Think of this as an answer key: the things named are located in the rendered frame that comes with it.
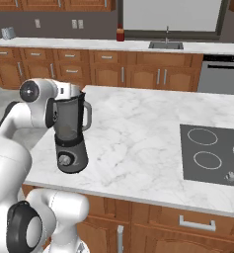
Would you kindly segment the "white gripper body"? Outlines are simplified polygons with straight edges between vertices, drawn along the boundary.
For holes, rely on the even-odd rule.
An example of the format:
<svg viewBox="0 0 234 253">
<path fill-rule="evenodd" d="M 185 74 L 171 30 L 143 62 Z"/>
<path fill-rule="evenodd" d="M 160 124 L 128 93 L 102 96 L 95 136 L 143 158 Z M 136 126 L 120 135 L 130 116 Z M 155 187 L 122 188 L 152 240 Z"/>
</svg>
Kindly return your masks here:
<svg viewBox="0 0 234 253">
<path fill-rule="evenodd" d="M 70 97 L 77 97 L 81 94 L 80 88 L 76 84 L 69 83 L 68 88 L 69 88 L 68 94 Z"/>
</svg>

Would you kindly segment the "black blender lid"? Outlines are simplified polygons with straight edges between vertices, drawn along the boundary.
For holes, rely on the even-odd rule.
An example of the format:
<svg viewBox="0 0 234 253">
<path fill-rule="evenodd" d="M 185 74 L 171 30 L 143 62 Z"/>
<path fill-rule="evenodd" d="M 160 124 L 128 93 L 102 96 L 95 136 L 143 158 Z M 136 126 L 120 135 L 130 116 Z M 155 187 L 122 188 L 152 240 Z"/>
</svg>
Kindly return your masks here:
<svg viewBox="0 0 234 253">
<path fill-rule="evenodd" d="M 76 99 L 79 99 L 79 100 L 85 100 L 85 95 L 86 93 L 84 92 L 81 92 L 78 96 L 73 96 L 73 97 L 70 97 L 70 98 L 55 98 L 54 101 L 56 103 L 65 103 L 65 102 L 70 102 L 70 101 L 73 101 L 73 100 L 76 100 Z"/>
</svg>

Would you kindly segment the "grey blender with jar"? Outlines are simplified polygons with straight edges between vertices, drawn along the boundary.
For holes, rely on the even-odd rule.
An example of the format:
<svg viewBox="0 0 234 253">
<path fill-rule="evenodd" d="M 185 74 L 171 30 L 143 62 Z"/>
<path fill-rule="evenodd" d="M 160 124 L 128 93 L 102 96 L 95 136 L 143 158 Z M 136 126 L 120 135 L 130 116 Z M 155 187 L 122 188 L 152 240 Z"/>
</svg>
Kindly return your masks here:
<svg viewBox="0 0 234 253">
<path fill-rule="evenodd" d="M 85 93 L 57 102 L 57 121 L 54 141 L 57 167 L 66 174 L 75 174 L 88 165 L 83 132 L 92 124 L 92 106 L 85 101 Z"/>
</svg>

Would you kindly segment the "wooden base cupboard run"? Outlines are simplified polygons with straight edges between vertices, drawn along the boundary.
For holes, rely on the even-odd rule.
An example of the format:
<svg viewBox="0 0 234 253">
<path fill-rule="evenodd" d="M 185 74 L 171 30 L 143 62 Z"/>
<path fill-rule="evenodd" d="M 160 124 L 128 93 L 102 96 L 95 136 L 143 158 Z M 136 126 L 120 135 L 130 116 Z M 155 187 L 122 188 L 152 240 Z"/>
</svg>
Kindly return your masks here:
<svg viewBox="0 0 234 253">
<path fill-rule="evenodd" d="M 0 87 L 18 89 L 30 78 L 86 85 L 197 90 L 200 53 L 137 52 L 0 46 Z"/>
</svg>

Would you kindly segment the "red bottle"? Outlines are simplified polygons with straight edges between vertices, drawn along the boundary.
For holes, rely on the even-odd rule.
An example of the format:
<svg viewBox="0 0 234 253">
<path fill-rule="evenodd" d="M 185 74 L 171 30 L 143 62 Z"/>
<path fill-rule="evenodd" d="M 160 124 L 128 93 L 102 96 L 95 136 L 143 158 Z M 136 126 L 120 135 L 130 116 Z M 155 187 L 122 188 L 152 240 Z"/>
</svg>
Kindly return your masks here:
<svg viewBox="0 0 234 253">
<path fill-rule="evenodd" d="M 117 24 L 117 41 L 124 42 L 124 29 L 122 24 Z"/>
</svg>

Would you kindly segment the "silver toaster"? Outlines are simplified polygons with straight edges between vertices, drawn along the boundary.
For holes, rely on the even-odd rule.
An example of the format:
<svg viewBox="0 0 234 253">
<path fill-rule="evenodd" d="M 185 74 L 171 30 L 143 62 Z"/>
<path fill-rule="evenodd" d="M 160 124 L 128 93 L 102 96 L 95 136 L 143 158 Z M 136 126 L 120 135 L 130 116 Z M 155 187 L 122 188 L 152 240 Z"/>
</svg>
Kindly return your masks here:
<svg viewBox="0 0 234 253">
<path fill-rule="evenodd" d="M 3 28 L 1 30 L 1 33 L 2 33 L 2 38 L 4 40 L 11 40 L 16 36 L 15 30 L 13 27 Z"/>
</svg>

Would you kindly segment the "steel sink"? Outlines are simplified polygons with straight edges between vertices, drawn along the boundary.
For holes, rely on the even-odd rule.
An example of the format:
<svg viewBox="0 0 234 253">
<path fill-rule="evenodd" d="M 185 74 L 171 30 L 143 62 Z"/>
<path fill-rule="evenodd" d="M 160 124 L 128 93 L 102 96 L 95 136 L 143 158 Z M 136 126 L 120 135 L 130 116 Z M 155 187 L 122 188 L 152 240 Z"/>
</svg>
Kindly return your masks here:
<svg viewBox="0 0 234 253">
<path fill-rule="evenodd" d="M 183 49 L 184 45 L 181 42 L 151 42 L 149 48 L 155 49 Z"/>
</svg>

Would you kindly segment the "wooden cupboard door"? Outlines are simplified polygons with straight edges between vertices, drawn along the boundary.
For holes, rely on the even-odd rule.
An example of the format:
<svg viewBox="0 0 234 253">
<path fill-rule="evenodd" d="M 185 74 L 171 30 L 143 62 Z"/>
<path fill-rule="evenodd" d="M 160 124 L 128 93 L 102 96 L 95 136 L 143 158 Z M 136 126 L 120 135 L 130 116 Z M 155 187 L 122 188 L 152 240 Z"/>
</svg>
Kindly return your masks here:
<svg viewBox="0 0 234 253">
<path fill-rule="evenodd" d="M 92 195 L 86 198 L 90 204 L 89 214 L 77 225 L 77 230 L 90 253 L 117 253 L 119 225 L 124 226 L 123 253 L 130 253 L 131 203 Z"/>
<path fill-rule="evenodd" d="M 234 253 L 234 241 L 133 223 L 130 253 Z"/>
</svg>

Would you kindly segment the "silver dishwasher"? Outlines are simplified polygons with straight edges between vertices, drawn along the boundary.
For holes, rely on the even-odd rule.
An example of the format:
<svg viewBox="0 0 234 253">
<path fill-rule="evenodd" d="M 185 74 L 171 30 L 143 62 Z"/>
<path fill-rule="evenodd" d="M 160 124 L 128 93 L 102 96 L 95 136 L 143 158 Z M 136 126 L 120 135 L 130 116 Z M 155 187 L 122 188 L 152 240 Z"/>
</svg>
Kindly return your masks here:
<svg viewBox="0 0 234 253">
<path fill-rule="evenodd" d="M 234 55 L 205 54 L 197 91 L 234 95 Z"/>
</svg>

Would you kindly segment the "dark grey hob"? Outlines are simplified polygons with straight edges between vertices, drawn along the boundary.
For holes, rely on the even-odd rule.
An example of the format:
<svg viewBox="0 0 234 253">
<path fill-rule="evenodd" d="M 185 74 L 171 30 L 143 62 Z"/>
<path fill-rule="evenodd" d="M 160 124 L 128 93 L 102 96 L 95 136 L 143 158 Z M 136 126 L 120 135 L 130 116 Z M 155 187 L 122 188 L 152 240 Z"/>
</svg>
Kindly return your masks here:
<svg viewBox="0 0 234 253">
<path fill-rule="evenodd" d="M 180 125 L 185 180 L 233 186 L 225 178 L 234 173 L 234 129 Z"/>
</svg>

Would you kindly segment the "wooden wall cupboard run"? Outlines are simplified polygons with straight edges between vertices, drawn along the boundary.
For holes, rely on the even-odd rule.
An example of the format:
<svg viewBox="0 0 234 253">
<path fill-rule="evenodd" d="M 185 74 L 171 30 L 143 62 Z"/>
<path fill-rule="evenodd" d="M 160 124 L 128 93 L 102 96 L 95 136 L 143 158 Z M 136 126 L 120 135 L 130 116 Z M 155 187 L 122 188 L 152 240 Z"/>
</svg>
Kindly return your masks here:
<svg viewBox="0 0 234 253">
<path fill-rule="evenodd" d="M 4 12 L 111 12 L 117 0 L 0 0 Z"/>
</svg>

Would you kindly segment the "window with dark frame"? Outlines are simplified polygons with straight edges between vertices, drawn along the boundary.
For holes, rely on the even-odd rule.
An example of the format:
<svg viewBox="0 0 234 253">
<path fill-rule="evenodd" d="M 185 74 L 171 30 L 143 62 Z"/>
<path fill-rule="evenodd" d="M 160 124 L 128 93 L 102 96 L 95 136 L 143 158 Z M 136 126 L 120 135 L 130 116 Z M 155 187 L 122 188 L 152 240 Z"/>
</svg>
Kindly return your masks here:
<svg viewBox="0 0 234 253">
<path fill-rule="evenodd" d="M 217 41 L 229 0 L 117 0 L 128 40 Z"/>
</svg>

